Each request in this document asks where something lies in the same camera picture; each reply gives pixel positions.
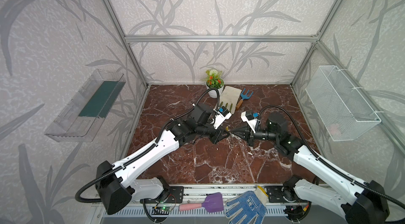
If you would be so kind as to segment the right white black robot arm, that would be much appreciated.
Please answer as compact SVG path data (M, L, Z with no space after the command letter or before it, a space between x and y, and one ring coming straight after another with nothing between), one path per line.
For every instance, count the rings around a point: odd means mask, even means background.
M241 119L247 126L234 130L233 134L248 144L253 144L255 140L273 142L279 154L306 168L330 186L326 189L294 175L283 184L285 200L310 201L338 214L349 224L385 223L390 212L387 200L381 197L384 189L380 184L358 180L324 159L303 139L289 133L288 123L281 113L272 113L264 128L260 126L259 114L253 111L242 112Z

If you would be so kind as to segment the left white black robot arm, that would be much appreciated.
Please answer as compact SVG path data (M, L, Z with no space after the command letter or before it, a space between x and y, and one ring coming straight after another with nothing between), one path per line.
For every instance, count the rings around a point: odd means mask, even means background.
M170 121L156 138L132 155L115 163L102 162L97 168L95 188L107 214L115 214L133 200L165 199L169 185L163 178L140 180L139 176L161 158L195 140L207 137L216 144L228 137L222 123L231 117L224 106L212 109L197 104L185 118Z

